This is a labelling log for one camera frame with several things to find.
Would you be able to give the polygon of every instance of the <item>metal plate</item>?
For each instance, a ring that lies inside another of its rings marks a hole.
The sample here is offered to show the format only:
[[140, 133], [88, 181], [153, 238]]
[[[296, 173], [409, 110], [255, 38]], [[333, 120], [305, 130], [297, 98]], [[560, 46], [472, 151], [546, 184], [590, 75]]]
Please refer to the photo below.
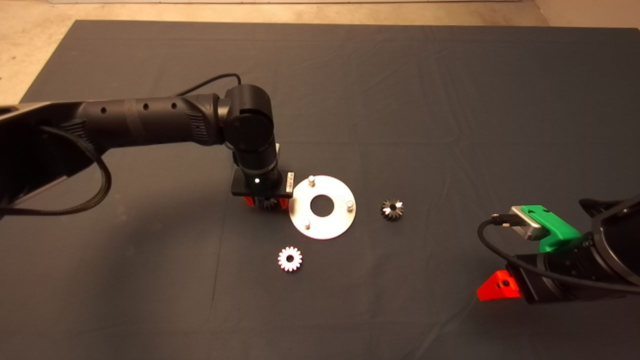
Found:
[[[333, 201], [333, 211], [325, 217], [319, 217], [311, 210], [311, 201], [320, 195]], [[349, 229], [356, 217], [356, 200], [342, 181], [326, 175], [310, 176], [293, 190], [289, 216], [293, 226], [304, 235], [329, 240]]]

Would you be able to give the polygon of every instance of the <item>beige floor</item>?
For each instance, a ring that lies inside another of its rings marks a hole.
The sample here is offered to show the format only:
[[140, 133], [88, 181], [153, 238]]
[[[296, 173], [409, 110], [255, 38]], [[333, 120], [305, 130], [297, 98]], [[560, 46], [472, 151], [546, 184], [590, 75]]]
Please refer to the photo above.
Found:
[[[571, 13], [572, 7], [567, 3], [576, 2], [538, 1], [543, 5], [547, 18], [553, 19], [551, 25], [589, 26], [588, 20], [580, 21], [584, 14]], [[637, 0], [607, 0], [607, 3], [630, 1]], [[589, 19], [597, 19], [597, 13], [601, 12], [602, 9], [597, 10], [589, 15]], [[618, 8], [617, 12], [626, 13], [624, 8]], [[615, 11], [610, 12], [606, 20], [608, 23], [599, 26], [615, 26], [615, 14]], [[630, 17], [631, 21], [626, 22], [633, 24], [637, 15], [622, 16]], [[550, 23], [547, 18], [534, 0], [404, 4], [57, 5], [49, 4], [46, 0], [0, 0], [0, 104], [12, 104], [20, 100], [76, 19], [548, 26]]]

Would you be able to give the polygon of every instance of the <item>gear hole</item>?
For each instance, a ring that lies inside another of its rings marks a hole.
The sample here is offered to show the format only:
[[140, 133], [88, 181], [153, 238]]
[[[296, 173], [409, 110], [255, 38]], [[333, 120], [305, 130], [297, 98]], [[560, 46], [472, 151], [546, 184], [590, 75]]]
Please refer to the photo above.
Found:
[[326, 195], [318, 195], [311, 200], [311, 211], [319, 217], [333, 213], [333, 200]]

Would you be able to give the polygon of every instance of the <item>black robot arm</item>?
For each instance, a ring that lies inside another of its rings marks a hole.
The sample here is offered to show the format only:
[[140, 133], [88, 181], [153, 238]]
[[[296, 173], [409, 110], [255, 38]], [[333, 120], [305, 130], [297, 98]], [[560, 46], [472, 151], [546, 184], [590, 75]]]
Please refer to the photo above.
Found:
[[162, 143], [225, 144], [238, 166], [234, 195], [253, 202], [292, 196], [286, 191], [292, 173], [278, 169], [271, 99], [255, 85], [235, 86], [224, 97], [200, 94], [0, 107], [0, 204], [12, 204], [93, 163], [72, 142], [42, 127], [81, 138], [99, 155], [117, 147]]
[[495, 272], [478, 289], [478, 297], [523, 297], [529, 303], [538, 303], [640, 295], [640, 195], [624, 201], [582, 199], [580, 205], [592, 218], [591, 230], [584, 234], [565, 231], [575, 232], [575, 236], [560, 239], [552, 249], [536, 254], [512, 256], [488, 241], [484, 229], [489, 225], [511, 227], [525, 238], [538, 241], [549, 236], [549, 230], [559, 234], [561, 227], [570, 225], [559, 219], [540, 222], [545, 217], [553, 219], [555, 214], [539, 207], [544, 215], [536, 219], [533, 210], [522, 211], [525, 206], [512, 207], [509, 214], [494, 214], [483, 222], [478, 237], [507, 261], [507, 270]]

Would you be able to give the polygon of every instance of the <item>black cable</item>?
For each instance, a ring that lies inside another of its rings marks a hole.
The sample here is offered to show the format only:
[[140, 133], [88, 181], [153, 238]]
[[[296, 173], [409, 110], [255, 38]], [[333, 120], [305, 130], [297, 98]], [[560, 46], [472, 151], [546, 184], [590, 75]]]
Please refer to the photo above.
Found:
[[58, 216], [58, 215], [71, 215], [81, 213], [83, 211], [87, 211], [89, 209], [95, 208], [100, 204], [109, 193], [111, 189], [111, 173], [109, 172], [109, 168], [104, 163], [100, 155], [98, 155], [89, 142], [85, 139], [82, 139], [79, 136], [67, 133], [65, 131], [55, 129], [53, 127], [48, 126], [40, 126], [42, 131], [46, 133], [60, 136], [74, 142], [84, 153], [91, 158], [100, 168], [100, 172], [102, 174], [102, 183], [100, 184], [100, 188], [98, 192], [89, 200], [83, 202], [82, 204], [78, 204], [76, 206], [72, 206], [71, 208], [61, 209], [61, 210], [41, 210], [41, 209], [24, 209], [24, 208], [0, 208], [0, 216], [3, 215], [17, 215], [17, 216]]
[[530, 271], [534, 274], [538, 274], [542, 277], [546, 277], [547, 279], [551, 279], [557, 282], [562, 282], [565, 284], [572, 284], [577, 286], [586, 286], [588, 288], [596, 288], [602, 290], [616, 291], [620, 293], [628, 293], [633, 295], [640, 295], [640, 286], [628, 286], [628, 285], [617, 285], [610, 284], [608, 282], [600, 282], [600, 281], [590, 281], [584, 279], [578, 279], [576, 277], [565, 276], [556, 274], [554, 272], [549, 272], [530, 264], [525, 263], [524, 261], [509, 255], [507, 252], [504, 252], [502, 249], [498, 248], [494, 244], [490, 243], [486, 237], [484, 236], [484, 229], [486, 229], [489, 225], [496, 225], [493, 220], [485, 220], [478, 226], [477, 234], [480, 242], [486, 246], [489, 250], [491, 250], [494, 254], [500, 256], [502, 259], [505, 259], [508, 263], [516, 265], [520, 268], [523, 268], [527, 271]]
[[192, 91], [198, 90], [199, 88], [202, 88], [205, 85], [211, 84], [212, 82], [216, 81], [216, 80], [220, 80], [220, 79], [224, 79], [224, 78], [236, 78], [238, 80], [238, 85], [240, 85], [242, 83], [242, 79], [240, 79], [240, 75], [236, 74], [235, 72], [227, 72], [224, 74], [220, 74], [220, 75], [216, 75], [211, 79], [207, 79], [199, 84], [193, 85], [192, 87], [185, 89], [181, 92], [177, 92], [175, 94], [173, 94], [172, 96], [183, 96], [186, 95]]

